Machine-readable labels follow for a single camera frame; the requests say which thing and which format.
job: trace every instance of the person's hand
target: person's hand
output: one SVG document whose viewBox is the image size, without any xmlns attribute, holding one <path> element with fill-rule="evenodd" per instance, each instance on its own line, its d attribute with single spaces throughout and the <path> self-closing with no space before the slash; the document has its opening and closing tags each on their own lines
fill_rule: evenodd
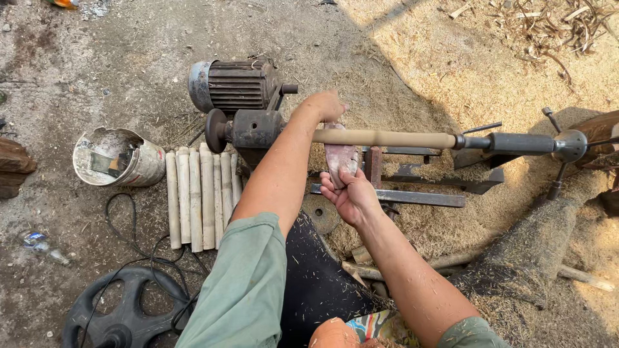
<svg viewBox="0 0 619 348">
<path fill-rule="evenodd" d="M 340 179 L 346 184 L 344 189 L 335 189 L 328 172 L 320 173 L 320 193 L 335 204 L 342 219 L 357 228 L 366 223 L 373 214 L 382 213 L 374 186 L 365 178 L 360 169 L 355 176 L 340 168 Z"/>
<path fill-rule="evenodd" d="M 337 121 L 349 108 L 348 104 L 341 104 L 337 99 L 335 89 L 312 94 L 297 107 L 298 110 L 305 110 L 316 115 L 319 122 L 325 123 Z"/>
</svg>

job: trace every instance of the white plastic bucket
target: white plastic bucket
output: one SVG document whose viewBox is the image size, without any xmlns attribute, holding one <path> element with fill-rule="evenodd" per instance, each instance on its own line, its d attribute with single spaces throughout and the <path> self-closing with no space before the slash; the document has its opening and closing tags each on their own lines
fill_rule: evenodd
<svg viewBox="0 0 619 348">
<path fill-rule="evenodd" d="M 130 144 L 136 149 L 119 177 L 92 170 L 92 152 L 115 158 L 127 151 Z M 73 149 L 73 169 L 80 179 L 91 185 L 145 187 L 158 183 L 165 175 L 165 152 L 134 131 L 102 126 L 79 138 Z"/>
</svg>

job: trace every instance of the green shirt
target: green shirt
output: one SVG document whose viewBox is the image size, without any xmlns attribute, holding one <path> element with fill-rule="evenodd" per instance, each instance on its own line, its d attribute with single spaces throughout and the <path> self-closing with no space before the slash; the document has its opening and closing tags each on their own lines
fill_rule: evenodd
<svg viewBox="0 0 619 348">
<path fill-rule="evenodd" d="M 228 225 L 176 348 L 277 347 L 286 284 L 286 244 L 278 221 L 263 212 Z M 438 344 L 468 347 L 507 344 L 477 317 L 452 326 Z"/>
</svg>

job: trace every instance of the forearm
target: forearm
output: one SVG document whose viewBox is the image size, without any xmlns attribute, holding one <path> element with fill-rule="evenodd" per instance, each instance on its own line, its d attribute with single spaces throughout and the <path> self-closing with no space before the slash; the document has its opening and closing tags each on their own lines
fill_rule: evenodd
<svg viewBox="0 0 619 348">
<path fill-rule="evenodd" d="M 424 347 L 434 347 L 458 321 L 479 316 L 460 291 L 423 260 L 385 213 L 370 214 L 357 231 L 402 316 Z"/>
<path fill-rule="evenodd" d="M 311 139 L 319 122 L 312 108 L 301 104 L 252 173 L 232 220 L 273 212 L 284 235 L 292 227 L 303 200 Z"/>
</svg>

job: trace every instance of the concrete ground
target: concrete ground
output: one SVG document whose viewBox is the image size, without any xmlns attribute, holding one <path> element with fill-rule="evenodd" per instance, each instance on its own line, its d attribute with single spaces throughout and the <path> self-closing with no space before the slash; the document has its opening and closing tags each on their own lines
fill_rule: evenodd
<svg viewBox="0 0 619 348">
<path fill-rule="evenodd" d="M 7 132 L 3 136 L 21 143 L 38 162 L 19 196 L 0 201 L 3 347 L 59 346 L 66 313 L 77 296 L 96 278 L 139 257 L 105 222 L 103 210 L 110 196 L 119 192 L 133 195 L 137 241 L 144 250 L 167 233 L 165 182 L 149 188 L 90 186 L 74 173 L 71 155 L 79 136 L 100 125 L 132 129 L 164 147 L 186 142 L 193 135 L 192 127 L 199 126 L 204 117 L 186 90 L 187 68 L 196 61 L 245 59 L 249 54 L 267 53 L 275 59 L 280 79 L 299 84 L 300 94 L 287 98 L 285 112 L 313 92 L 337 87 L 342 99 L 358 110 L 347 115 L 347 120 L 367 128 L 376 126 L 375 120 L 381 117 L 405 124 L 409 131 L 455 131 L 458 126 L 470 126 L 475 117 L 477 125 L 483 124 L 485 119 L 480 115 L 465 119 L 462 114 L 467 110 L 452 113 L 433 104 L 431 99 L 440 97 L 411 91 L 388 59 L 368 53 L 368 35 L 374 30 L 371 15 L 359 22 L 351 19 L 353 6 L 348 2 L 346 11 L 342 6 L 318 3 L 101 0 L 83 2 L 80 10 L 68 11 L 46 1 L 0 2 L 0 27 L 9 24 L 11 28 L 0 32 L 0 90 L 9 96 L 0 105 L 0 118 L 11 122 L 2 130 Z M 403 10 L 396 8 L 395 12 L 381 9 L 373 20 L 390 22 L 408 8 L 412 12 L 414 4 L 403 2 L 399 5 Z M 500 52 L 509 49 L 449 20 L 440 23 L 450 28 L 453 37 L 475 39 L 454 44 L 456 49 L 468 47 L 469 56 L 474 55 L 471 50 L 481 50 L 482 43 Z M 418 50 L 427 48 L 419 46 Z M 428 62 L 419 66 L 430 64 L 427 68 L 434 69 Z M 373 80 L 364 85 L 369 77 Z M 616 74 L 609 74 L 605 83 L 616 81 Z M 366 88 L 370 83 L 406 99 L 396 110 L 401 114 L 399 119 L 378 112 L 381 105 L 389 103 L 390 95 L 358 93 L 358 86 Z M 616 108 L 616 102 L 606 102 L 616 96 L 609 91 L 600 101 L 584 107 Z M 544 100 L 560 98 L 545 96 Z M 423 113 L 424 121 L 432 122 L 408 122 L 411 111 Z M 548 178 L 540 180 L 539 186 L 545 185 L 543 180 Z M 121 198 L 112 208 L 114 224 L 129 237 L 128 200 Z M 49 263 L 19 246 L 15 234 L 29 227 L 45 231 L 74 259 L 72 265 L 63 268 Z M 173 257 L 169 251 L 162 255 Z M 207 267 L 214 258 L 214 251 L 201 255 Z M 199 271 L 187 256 L 181 264 Z M 192 293 L 203 279 L 188 275 Z M 118 301 L 119 291 L 112 287 L 104 296 L 102 311 Z M 142 299 L 144 310 L 161 313 L 169 309 L 170 301 L 164 297 L 157 286 L 149 284 Z M 164 335 L 155 344 L 171 347 L 175 337 Z"/>
</svg>

